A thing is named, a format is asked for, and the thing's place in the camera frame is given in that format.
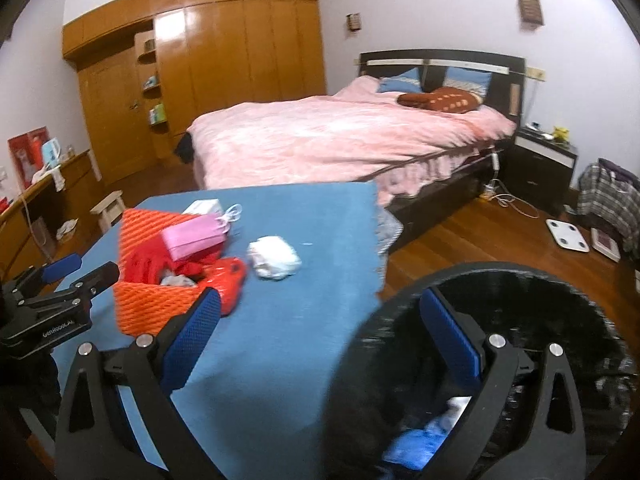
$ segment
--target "dark wooden headboard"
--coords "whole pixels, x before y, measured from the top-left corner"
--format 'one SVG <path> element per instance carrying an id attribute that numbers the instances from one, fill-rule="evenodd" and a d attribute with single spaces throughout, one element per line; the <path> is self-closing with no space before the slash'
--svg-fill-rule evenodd
<path id="1" fill-rule="evenodd" d="M 417 66 L 425 92 L 442 86 L 449 66 L 492 72 L 491 85 L 484 104 L 498 110 L 518 126 L 522 116 L 526 65 L 526 61 L 521 57 L 471 50 L 416 48 L 360 54 L 360 75 L 390 77 Z"/>

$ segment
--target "trash bin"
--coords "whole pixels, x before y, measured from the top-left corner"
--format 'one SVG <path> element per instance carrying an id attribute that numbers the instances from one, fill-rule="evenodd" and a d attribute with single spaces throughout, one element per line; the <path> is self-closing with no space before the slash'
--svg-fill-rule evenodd
<path id="1" fill-rule="evenodd" d="M 485 333 L 514 346 L 562 345 L 580 398 L 588 464 L 615 444 L 631 416 L 636 367 L 600 307 L 546 272 L 509 263 L 462 264 L 413 283 L 386 301 L 354 335 L 332 380 L 324 407 L 325 477 L 378 479 L 381 457 L 409 428 L 423 428 L 445 411 L 454 388 L 443 387 L 446 366 L 417 309 L 437 285 L 456 311 Z M 494 435 L 476 465 L 482 472 L 512 444 L 526 387 L 514 386 Z"/>

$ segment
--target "blue pillow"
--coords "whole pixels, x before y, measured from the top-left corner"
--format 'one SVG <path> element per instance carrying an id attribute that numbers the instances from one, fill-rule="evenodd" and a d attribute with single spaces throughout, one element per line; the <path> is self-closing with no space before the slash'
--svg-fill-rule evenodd
<path id="1" fill-rule="evenodd" d="M 466 90 L 467 92 L 477 95 L 480 98 L 480 102 L 482 102 L 489 90 L 492 75 L 491 72 L 479 72 L 478 70 L 467 70 L 466 68 L 450 66 L 447 68 L 447 74 L 442 86 L 451 86 L 458 90 Z"/>
<path id="2" fill-rule="evenodd" d="M 407 70 L 405 73 L 393 77 L 383 77 L 380 80 L 378 93 L 380 92 L 404 92 L 405 94 L 421 93 L 420 72 L 417 68 Z"/>

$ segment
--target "white cloth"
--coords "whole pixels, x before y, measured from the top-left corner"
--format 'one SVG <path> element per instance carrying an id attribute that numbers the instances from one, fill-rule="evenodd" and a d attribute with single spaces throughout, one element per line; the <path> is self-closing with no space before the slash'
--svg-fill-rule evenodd
<path id="1" fill-rule="evenodd" d="M 76 228 L 77 223 L 77 218 L 75 220 L 67 220 L 65 223 L 63 223 L 56 232 L 56 240 L 60 240 L 64 235 L 73 231 Z"/>
<path id="2" fill-rule="evenodd" d="M 53 177 L 53 182 L 56 184 L 56 191 L 62 191 L 63 189 L 65 189 L 66 180 L 65 177 L 62 176 L 62 173 L 60 173 L 60 166 L 56 166 L 52 170 L 47 170 L 46 168 L 47 167 L 45 166 L 41 170 L 36 171 L 33 175 L 33 178 L 31 179 L 31 183 L 35 184 L 37 181 L 42 180 L 50 173 Z"/>
<path id="3" fill-rule="evenodd" d="M 296 251 L 279 236 L 265 236 L 251 242 L 247 255 L 255 273 L 272 280 L 295 274 L 302 263 Z"/>
<path id="4" fill-rule="evenodd" d="M 471 397 L 451 397 L 447 401 L 449 409 L 440 417 L 440 426 L 443 430 L 451 431 L 453 429 L 470 400 Z"/>
<path id="5" fill-rule="evenodd" d="M 196 286 L 196 282 L 194 282 L 191 278 L 187 278 L 186 276 L 179 275 L 174 276 L 173 274 L 169 274 L 165 276 L 160 285 L 165 286 Z"/>

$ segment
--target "light switch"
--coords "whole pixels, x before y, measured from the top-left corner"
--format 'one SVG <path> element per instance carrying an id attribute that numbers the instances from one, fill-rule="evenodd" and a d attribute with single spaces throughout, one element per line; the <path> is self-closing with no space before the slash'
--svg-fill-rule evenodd
<path id="1" fill-rule="evenodd" d="M 541 68 L 527 66 L 527 77 L 538 81 L 546 81 L 546 72 Z"/>

